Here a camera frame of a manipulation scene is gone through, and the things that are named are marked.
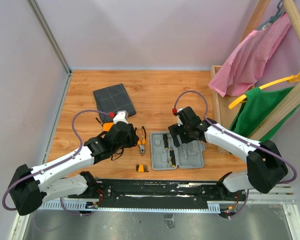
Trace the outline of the black yellow slim screwdriver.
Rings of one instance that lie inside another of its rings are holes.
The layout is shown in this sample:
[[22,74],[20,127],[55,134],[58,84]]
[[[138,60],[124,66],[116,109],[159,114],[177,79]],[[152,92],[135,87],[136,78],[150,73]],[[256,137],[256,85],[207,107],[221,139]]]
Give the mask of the black yellow slim screwdriver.
[[171,167],[176,166],[176,156],[175,156],[175,152],[173,149],[169,150],[169,164]]

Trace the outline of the black yellow thick screwdriver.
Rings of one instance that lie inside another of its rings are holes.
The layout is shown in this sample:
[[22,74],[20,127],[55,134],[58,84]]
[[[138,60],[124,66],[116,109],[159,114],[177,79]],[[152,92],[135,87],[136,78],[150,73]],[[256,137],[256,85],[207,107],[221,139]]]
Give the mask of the black yellow thick screwdriver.
[[165,148],[165,150],[168,150],[169,149],[169,138],[168,138],[168,135],[166,133],[164,133],[163,136],[162,136],[162,138],[163,138],[164,148]]

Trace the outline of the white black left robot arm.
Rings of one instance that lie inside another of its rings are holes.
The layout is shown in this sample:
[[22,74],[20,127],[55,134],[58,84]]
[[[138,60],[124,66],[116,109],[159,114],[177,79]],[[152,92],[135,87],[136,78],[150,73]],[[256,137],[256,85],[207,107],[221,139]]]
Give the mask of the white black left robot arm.
[[84,142],[79,148],[51,162],[28,167],[20,165],[14,172],[7,192],[21,216],[36,211],[43,203],[68,196],[91,198],[97,193],[92,174],[82,172],[68,178],[67,175],[103,160],[112,159],[118,151],[133,148],[139,137],[131,123],[119,121],[109,131]]

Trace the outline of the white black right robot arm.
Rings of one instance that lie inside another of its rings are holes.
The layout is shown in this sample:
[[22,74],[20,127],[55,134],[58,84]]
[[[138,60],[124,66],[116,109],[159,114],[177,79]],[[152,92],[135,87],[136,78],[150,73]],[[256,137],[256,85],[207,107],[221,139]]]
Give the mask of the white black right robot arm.
[[234,133],[215,120],[200,119],[191,107],[172,113],[177,123],[168,127],[176,147],[193,141],[202,141],[221,147],[246,164],[246,170],[228,172],[217,181],[216,193],[222,200],[230,199],[235,192],[255,189],[269,193],[288,174],[277,146],[270,140],[260,142]]

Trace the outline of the orange black pliers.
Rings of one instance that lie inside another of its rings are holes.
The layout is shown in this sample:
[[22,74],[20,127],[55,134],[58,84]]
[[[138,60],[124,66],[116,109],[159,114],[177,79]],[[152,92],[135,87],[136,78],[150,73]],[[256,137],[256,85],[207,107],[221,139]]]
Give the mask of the orange black pliers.
[[144,126],[141,127],[141,137],[138,135],[138,128],[134,128],[135,134],[138,137],[137,145],[139,147],[139,152],[142,156],[145,155],[145,145],[147,142],[147,133],[146,133],[146,128]]

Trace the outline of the grey plastic tool case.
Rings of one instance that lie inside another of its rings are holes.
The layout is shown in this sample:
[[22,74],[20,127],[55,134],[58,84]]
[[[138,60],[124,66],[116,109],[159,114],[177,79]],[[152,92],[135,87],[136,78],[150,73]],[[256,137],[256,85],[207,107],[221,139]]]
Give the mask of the grey plastic tool case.
[[[168,150],[165,150],[163,134],[168,136]],[[175,153],[176,166],[171,167],[169,163],[169,151],[173,149]],[[150,133],[150,152],[151,167],[155,171],[180,169],[199,169],[204,167],[205,144],[194,140],[190,143],[180,143],[180,146],[174,146],[169,132]]]

